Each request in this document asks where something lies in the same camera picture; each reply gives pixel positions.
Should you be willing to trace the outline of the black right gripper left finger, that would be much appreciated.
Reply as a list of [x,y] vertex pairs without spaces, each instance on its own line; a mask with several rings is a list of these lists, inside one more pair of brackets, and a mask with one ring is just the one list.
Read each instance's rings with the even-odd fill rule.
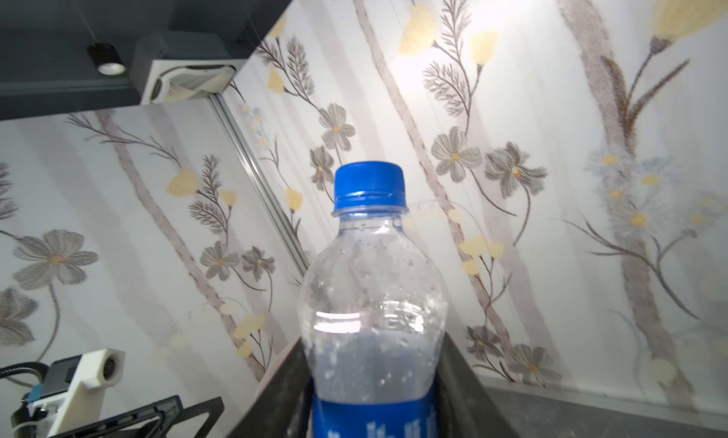
[[277,369],[227,437],[312,437],[314,383],[301,339],[286,347]]

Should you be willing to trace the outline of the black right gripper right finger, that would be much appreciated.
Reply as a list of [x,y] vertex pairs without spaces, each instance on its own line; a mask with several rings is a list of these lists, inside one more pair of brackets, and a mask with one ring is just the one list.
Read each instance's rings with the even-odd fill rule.
[[519,437],[447,332],[435,375],[435,409],[439,437]]

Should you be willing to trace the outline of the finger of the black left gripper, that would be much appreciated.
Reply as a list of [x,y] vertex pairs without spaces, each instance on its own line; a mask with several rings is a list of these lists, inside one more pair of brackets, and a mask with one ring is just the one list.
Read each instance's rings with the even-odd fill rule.
[[180,397],[171,396],[68,432],[51,432],[49,436],[73,438],[165,437],[182,410]]
[[221,396],[187,407],[174,419],[170,436],[208,437],[224,411],[225,403]]

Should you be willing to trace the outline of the blue label Pepsi bottle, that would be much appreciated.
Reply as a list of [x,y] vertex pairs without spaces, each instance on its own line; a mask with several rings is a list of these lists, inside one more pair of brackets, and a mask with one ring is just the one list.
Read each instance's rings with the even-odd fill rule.
[[404,229],[402,169],[335,175],[335,239],[307,270],[298,316],[314,381],[316,437],[434,437],[446,284]]

